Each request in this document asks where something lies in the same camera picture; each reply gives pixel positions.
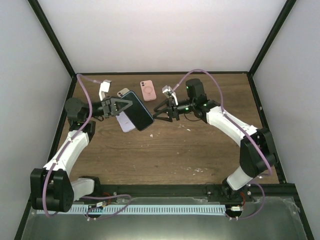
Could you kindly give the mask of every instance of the purple cable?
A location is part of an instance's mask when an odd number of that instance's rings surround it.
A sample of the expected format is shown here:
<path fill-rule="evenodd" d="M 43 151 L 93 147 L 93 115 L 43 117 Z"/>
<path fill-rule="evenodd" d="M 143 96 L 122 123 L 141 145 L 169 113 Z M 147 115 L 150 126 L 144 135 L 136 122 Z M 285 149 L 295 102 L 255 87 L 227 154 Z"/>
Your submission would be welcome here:
<path fill-rule="evenodd" d="M 268 162 L 268 160 L 266 159 L 266 157 L 264 156 L 264 154 L 262 153 L 262 151 L 260 150 L 260 148 L 258 147 L 258 145 L 255 143 L 255 141 L 252 139 L 252 137 L 245 131 L 243 130 L 242 127 L 240 127 L 236 122 L 234 122 L 227 114 L 226 114 L 226 111 L 225 111 L 225 107 L 224 107 L 224 96 L 222 94 L 222 91 L 221 91 L 221 88 L 219 86 L 219 84 L 217 83 L 217 81 L 214 79 L 213 76 L 211 76 L 210 73 L 208 73 L 207 71 L 205 70 L 202 70 L 202 69 L 194 69 L 194 70 L 191 70 L 190 72 L 188 72 L 186 75 L 184 75 L 184 77 L 178 82 L 177 85 L 175 85 L 175 87 L 172 89 L 172 91 L 174 92 L 179 86 L 180 84 L 187 78 L 187 76 L 189 76 L 190 74 L 192 74 L 193 72 L 203 72 L 205 74 L 207 74 L 214 82 L 214 84 L 216 85 L 216 87 L 218 88 L 219 90 L 219 93 L 220 93 L 220 101 L 221 101 L 221 110 L 222 110 L 222 113 L 223 113 L 223 116 L 228 119 L 233 125 L 235 125 L 248 139 L 249 141 L 252 143 L 252 145 L 254 146 L 255 150 L 258 152 L 258 154 L 260 155 L 260 157 L 262 158 L 264 164 L 266 165 L 269 173 L 266 174 L 268 176 L 271 176 L 272 175 L 272 169 L 271 169 L 271 166 Z"/>
<path fill-rule="evenodd" d="M 82 75 L 82 74 L 77 74 L 77 75 L 83 77 L 85 80 L 88 80 L 89 82 L 92 82 L 92 83 L 95 83 L 95 84 L 102 84 L 102 81 L 98 81 L 98 80 L 95 80 L 95 79 L 91 79 L 91 78 L 89 78 L 89 77 L 87 77 L 87 76 L 84 76 L 84 75 Z"/>
<path fill-rule="evenodd" d="M 121 197 L 127 197 L 127 198 L 129 198 L 128 203 L 127 203 L 123 208 L 121 208 L 120 210 L 116 211 L 115 213 L 113 213 L 113 214 L 111 214 L 111 215 L 96 218 L 97 220 L 103 220 L 103 219 L 112 218 L 112 217 L 116 216 L 117 214 L 121 213 L 122 211 L 124 211 L 124 210 L 131 204 L 132 197 L 131 197 L 129 194 L 119 194 L 119 195 L 115 195 L 115 196 L 104 196 L 104 197 L 83 196 L 82 199 L 108 200 L 108 199 L 116 199 L 116 198 L 121 198 Z M 93 207 L 93 208 L 90 208 L 90 209 L 86 212 L 86 217 L 87 217 L 88 219 L 90 219 L 90 218 L 92 219 L 92 217 L 89 217 L 89 213 L 90 213 L 92 210 L 95 210 L 95 209 L 100 209 L 100 208 L 99 208 L 99 207 Z"/>
<path fill-rule="evenodd" d="M 245 216 L 245 217 L 239 217 L 237 220 L 245 220 L 245 219 L 249 219 L 249 218 L 254 217 L 255 215 L 257 215 L 257 214 L 262 210 L 262 208 L 263 208 L 264 205 L 265 205 L 266 195 L 265 195 L 265 191 L 264 191 L 264 189 L 262 188 L 262 186 L 261 186 L 259 183 L 256 183 L 256 182 L 250 182 L 250 184 L 254 184 L 254 185 L 258 186 L 258 188 L 260 188 L 261 193 L 262 193 L 262 203 L 261 203 L 261 206 L 259 207 L 259 209 L 258 209 L 257 211 L 255 211 L 255 212 L 252 213 L 251 215 Z"/>
<path fill-rule="evenodd" d="M 76 75 L 76 78 L 86 96 L 86 100 L 88 102 L 88 105 L 89 105 L 89 116 L 87 118 L 87 120 L 83 123 L 83 125 L 79 128 L 78 131 L 75 132 L 75 134 L 71 137 L 71 139 L 63 146 L 63 148 L 60 150 L 60 152 L 58 153 L 57 157 L 56 157 L 56 162 L 58 162 L 60 160 L 60 157 L 61 155 L 64 153 L 64 151 L 66 150 L 66 148 L 68 147 L 68 145 L 72 142 L 73 139 L 75 139 L 75 137 L 82 131 L 82 129 L 84 129 L 84 127 L 89 123 L 91 117 L 92 117 L 92 103 L 91 103 L 91 100 L 90 100 L 90 96 L 89 96 L 89 93 L 87 92 L 87 89 L 85 87 L 85 85 L 83 84 L 83 82 L 81 81 L 80 79 L 80 76 L 84 77 L 83 75 L 81 74 L 77 74 Z M 49 184 L 49 179 L 50 179 L 50 176 L 51 176 L 51 173 L 53 171 L 53 169 L 55 168 L 56 166 L 56 163 L 53 163 L 50 170 L 48 171 L 46 177 L 45 177 L 45 180 L 44 180 L 44 184 L 43 184 L 43 191 L 42 191 L 42 207 L 43 207 L 43 211 L 44 211 L 44 214 L 50 218 L 50 217 L 53 217 L 55 216 L 58 212 L 56 211 L 54 214 L 50 215 L 49 212 L 48 212 L 48 209 L 47 209 L 47 202 L 46 202 L 46 197 L 47 197 L 47 187 L 48 187 L 48 184 Z"/>

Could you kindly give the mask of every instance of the purple wire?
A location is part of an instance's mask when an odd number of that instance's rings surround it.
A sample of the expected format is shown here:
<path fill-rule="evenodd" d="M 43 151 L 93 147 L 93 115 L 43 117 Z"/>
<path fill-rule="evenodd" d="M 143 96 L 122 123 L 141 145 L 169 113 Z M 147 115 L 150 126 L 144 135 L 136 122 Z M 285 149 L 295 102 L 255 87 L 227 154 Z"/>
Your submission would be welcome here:
<path fill-rule="evenodd" d="M 97 220 L 103 220 L 103 219 L 112 218 L 112 217 L 116 216 L 117 214 L 121 213 L 122 211 L 124 211 L 124 210 L 131 204 L 132 197 L 131 197 L 129 194 L 119 194 L 119 195 L 115 195 L 115 196 L 104 196 L 104 197 L 83 196 L 82 199 L 108 200 L 108 199 L 116 199 L 116 198 L 121 198 L 121 197 L 127 197 L 127 198 L 129 198 L 128 203 L 127 203 L 123 208 L 121 208 L 120 210 L 116 211 L 115 213 L 113 213 L 113 214 L 111 214 L 111 215 L 96 218 Z M 89 213 L 90 213 L 92 210 L 95 210 L 95 209 L 100 209 L 100 208 L 99 208 L 99 207 L 93 207 L 93 208 L 90 208 L 90 209 L 86 212 L 86 217 L 87 217 L 88 219 L 89 219 L 89 218 L 92 219 L 92 217 L 89 217 Z"/>
<path fill-rule="evenodd" d="M 240 127 L 236 122 L 234 122 L 226 113 L 225 111 L 225 107 L 224 107 L 224 96 L 222 94 L 222 91 L 221 91 L 221 88 L 219 86 L 219 84 L 217 83 L 217 81 L 214 79 L 214 77 L 208 73 L 207 71 L 205 70 L 202 70 L 202 69 L 194 69 L 194 70 L 191 70 L 189 71 L 186 75 L 183 76 L 183 78 L 178 82 L 177 85 L 175 85 L 175 87 L 172 89 L 172 91 L 174 92 L 179 86 L 180 84 L 190 75 L 192 74 L 193 72 L 203 72 L 205 74 L 207 74 L 214 82 L 214 84 L 216 85 L 216 87 L 218 88 L 218 91 L 220 93 L 220 102 L 221 102 L 221 110 L 222 110 L 222 114 L 223 116 L 228 119 L 233 125 L 235 125 L 248 139 L 249 141 L 252 143 L 252 145 L 254 146 L 255 150 L 258 152 L 258 154 L 260 155 L 260 157 L 262 158 L 264 164 L 266 165 L 269 173 L 266 174 L 267 176 L 271 176 L 272 175 L 272 169 L 271 169 L 271 166 L 268 162 L 268 160 L 266 159 L 266 157 L 264 156 L 264 154 L 262 153 L 262 151 L 260 150 L 260 148 L 258 147 L 258 145 L 255 143 L 255 141 L 252 139 L 252 137 L 245 131 L 243 130 L 242 127 Z"/>
<path fill-rule="evenodd" d="M 92 82 L 92 83 L 95 83 L 95 84 L 102 84 L 102 81 L 91 79 L 90 77 L 84 76 L 82 74 L 77 74 L 77 75 L 83 77 L 85 80 L 88 80 L 89 82 Z"/>
<path fill-rule="evenodd" d="M 58 153 L 57 157 L 56 157 L 56 162 L 58 162 L 60 160 L 60 157 L 61 155 L 64 153 L 64 151 L 66 150 L 66 148 L 68 147 L 68 145 L 72 142 L 72 140 L 75 139 L 75 137 L 85 128 L 85 126 L 89 123 L 91 117 L 92 117 L 92 103 L 91 103 L 91 100 L 90 100 L 90 96 L 89 96 L 89 93 L 85 87 L 85 85 L 83 84 L 83 82 L 81 81 L 80 79 L 80 76 L 84 77 L 85 79 L 93 82 L 92 79 L 88 78 L 88 77 L 85 77 L 81 74 L 77 74 L 76 75 L 76 78 L 86 96 L 86 100 L 88 102 L 88 105 L 89 105 L 89 116 L 87 118 L 87 120 L 83 123 L 83 125 L 79 128 L 78 131 L 75 132 L 75 134 L 71 137 L 71 139 L 63 146 L 63 148 L 60 150 L 60 152 Z M 50 170 L 48 171 L 46 177 L 45 177 L 45 180 L 44 180 L 44 184 L 43 184 L 43 191 L 42 191 L 42 207 L 43 207 L 43 211 L 44 211 L 44 214 L 50 218 L 50 217 L 53 217 L 55 216 L 58 212 L 56 211 L 54 214 L 50 215 L 49 212 L 48 212 L 48 209 L 47 209 L 47 202 L 46 202 L 46 198 L 47 198 L 47 187 L 48 187 L 48 184 L 49 184 L 49 179 L 50 179 L 50 176 L 51 176 L 51 173 L 53 171 L 53 169 L 55 168 L 56 166 L 56 163 L 53 163 Z"/>
<path fill-rule="evenodd" d="M 255 211 L 254 213 L 252 213 L 252 214 L 249 215 L 249 216 L 239 217 L 238 220 L 245 220 L 245 219 L 249 219 L 249 218 L 254 217 L 255 215 L 257 215 L 257 214 L 262 210 L 262 208 L 263 208 L 264 205 L 265 205 L 266 195 L 265 195 L 265 191 L 264 191 L 264 189 L 262 188 L 262 186 L 261 186 L 259 183 L 256 183 L 256 182 L 250 182 L 250 184 L 254 184 L 254 185 L 258 186 L 258 188 L 260 188 L 261 193 L 262 193 L 262 203 L 261 203 L 261 206 L 259 207 L 259 209 L 258 209 L 257 211 Z"/>

